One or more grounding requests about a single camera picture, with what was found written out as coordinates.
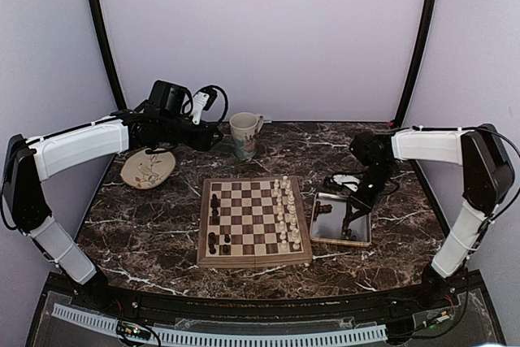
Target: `marble table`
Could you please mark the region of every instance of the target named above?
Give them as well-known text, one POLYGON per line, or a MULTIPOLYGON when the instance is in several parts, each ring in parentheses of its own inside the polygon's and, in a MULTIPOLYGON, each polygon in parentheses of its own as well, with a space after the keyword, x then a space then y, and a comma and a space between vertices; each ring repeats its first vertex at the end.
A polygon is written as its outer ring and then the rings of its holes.
POLYGON ((227 136, 211 152, 176 149, 177 167, 171 177, 151 190, 123 183, 119 173, 133 152, 122 154, 110 165, 77 242, 107 274, 110 284, 153 293, 294 299, 418 284, 444 235, 408 163, 399 163, 393 175, 400 189, 381 197, 372 212, 368 248, 313 244, 314 258, 307 267, 197 267, 204 179, 295 175, 309 223, 314 195, 323 191, 323 178, 335 171, 362 169, 348 149, 353 135, 383 129, 383 124, 266 124, 257 157, 241 162, 232 154, 228 126, 223 125, 227 136))

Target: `silver tray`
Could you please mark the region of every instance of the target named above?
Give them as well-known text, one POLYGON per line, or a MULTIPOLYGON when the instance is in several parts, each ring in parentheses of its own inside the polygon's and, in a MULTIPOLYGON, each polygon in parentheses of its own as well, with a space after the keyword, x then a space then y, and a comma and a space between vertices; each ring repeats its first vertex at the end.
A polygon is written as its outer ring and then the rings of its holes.
POLYGON ((350 245, 353 247, 368 247, 372 244, 371 217, 365 215, 353 221, 349 229, 356 236, 356 241, 341 239, 341 228, 345 217, 347 197, 327 193, 317 193, 314 197, 312 207, 312 220, 310 221, 310 240, 316 243, 326 243, 335 245, 350 245), (332 205, 332 212, 318 215, 314 218, 314 208, 316 201, 321 204, 332 205))

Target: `ceramic mug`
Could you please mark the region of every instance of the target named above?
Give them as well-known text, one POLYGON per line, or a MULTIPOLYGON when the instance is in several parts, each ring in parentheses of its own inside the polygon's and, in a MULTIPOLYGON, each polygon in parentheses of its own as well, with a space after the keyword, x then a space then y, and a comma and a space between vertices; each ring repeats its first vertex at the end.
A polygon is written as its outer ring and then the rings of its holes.
POLYGON ((229 120, 235 154, 248 160, 257 153, 258 132, 263 126, 263 117, 253 113, 238 113, 229 120))

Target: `wooden chessboard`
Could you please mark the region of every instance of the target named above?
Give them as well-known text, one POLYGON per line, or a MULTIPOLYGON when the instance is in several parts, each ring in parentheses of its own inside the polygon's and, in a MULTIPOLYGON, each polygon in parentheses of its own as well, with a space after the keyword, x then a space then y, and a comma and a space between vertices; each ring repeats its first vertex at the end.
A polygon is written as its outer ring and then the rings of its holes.
POLYGON ((204 182, 201 209, 201 227, 198 239, 197 264, 199 267, 250 268, 275 267, 286 264, 300 264, 312 260, 309 233, 303 213, 298 181, 290 176, 294 196, 297 228, 301 244, 293 248, 288 213, 288 197, 283 190, 287 246, 282 246, 280 226, 277 220, 276 197, 273 196, 275 179, 208 179, 204 182), (219 221, 211 217, 211 197, 215 194, 220 201, 219 221), (216 253, 211 254, 208 234, 216 235, 216 253), (230 235, 231 248, 223 251, 224 235, 230 235))

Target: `plate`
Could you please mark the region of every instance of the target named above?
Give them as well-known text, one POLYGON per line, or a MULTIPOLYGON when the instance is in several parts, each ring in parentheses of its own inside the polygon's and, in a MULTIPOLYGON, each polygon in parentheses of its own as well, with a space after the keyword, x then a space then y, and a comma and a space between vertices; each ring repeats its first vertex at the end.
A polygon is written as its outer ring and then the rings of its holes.
POLYGON ((121 170, 123 182, 139 190, 159 186, 176 167, 176 158, 172 152, 146 154, 145 151, 130 157, 121 170))

